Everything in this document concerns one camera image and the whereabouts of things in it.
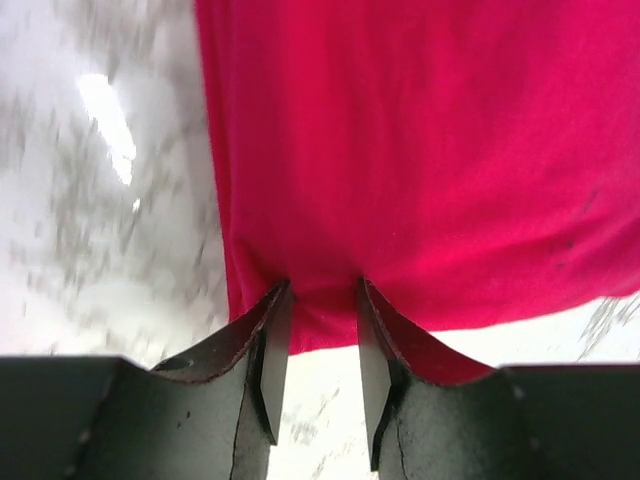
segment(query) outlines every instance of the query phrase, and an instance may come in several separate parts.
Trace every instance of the red cloth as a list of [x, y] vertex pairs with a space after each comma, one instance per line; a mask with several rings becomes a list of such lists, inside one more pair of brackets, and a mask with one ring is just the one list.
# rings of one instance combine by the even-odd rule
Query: red cloth
[[356, 279], [426, 330], [640, 288], [635, 0], [196, 0], [233, 317], [356, 341]]

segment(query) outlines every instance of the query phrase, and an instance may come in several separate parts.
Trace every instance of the black metal clamp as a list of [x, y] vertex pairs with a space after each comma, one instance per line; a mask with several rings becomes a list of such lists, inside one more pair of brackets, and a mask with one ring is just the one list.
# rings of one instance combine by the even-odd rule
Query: black metal clamp
[[[282, 410], [288, 284], [152, 371], [0, 359], [0, 480], [260, 480]], [[450, 349], [367, 281], [358, 332], [381, 480], [640, 478], [640, 368], [509, 367]]]
[[358, 333], [381, 480], [640, 478], [640, 367], [493, 370], [439, 342], [367, 281]]
[[260, 480], [280, 424], [289, 285], [152, 371], [0, 360], [2, 480]]

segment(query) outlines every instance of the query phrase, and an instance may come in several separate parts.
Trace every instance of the white floor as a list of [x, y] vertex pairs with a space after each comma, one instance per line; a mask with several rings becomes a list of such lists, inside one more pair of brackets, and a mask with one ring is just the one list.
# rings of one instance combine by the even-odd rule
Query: white floor
[[[185, 0], [0, 0], [0, 354], [152, 366], [227, 322]], [[637, 297], [440, 338], [492, 365], [635, 362]], [[354, 347], [294, 357], [270, 479], [374, 478]]]

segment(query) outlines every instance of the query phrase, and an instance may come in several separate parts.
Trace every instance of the gray speckled surface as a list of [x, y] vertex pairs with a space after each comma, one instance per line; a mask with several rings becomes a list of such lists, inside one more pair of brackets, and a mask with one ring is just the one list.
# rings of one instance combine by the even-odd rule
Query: gray speckled surface
[[[0, 353], [151, 366], [227, 321], [190, 3], [0, 0]], [[438, 336], [490, 364], [637, 361], [640, 300]], [[357, 349], [294, 357], [270, 478], [367, 472]]]

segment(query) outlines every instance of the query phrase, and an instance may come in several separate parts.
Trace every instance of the white tiled floor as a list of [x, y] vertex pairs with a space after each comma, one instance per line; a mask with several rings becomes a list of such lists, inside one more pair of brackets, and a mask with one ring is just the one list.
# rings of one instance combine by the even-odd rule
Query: white tiled floor
[[[0, 1], [1, 354], [145, 366], [227, 321], [184, 0]], [[439, 337], [487, 363], [631, 361], [637, 298]], [[365, 479], [355, 347], [294, 357], [270, 478]]]

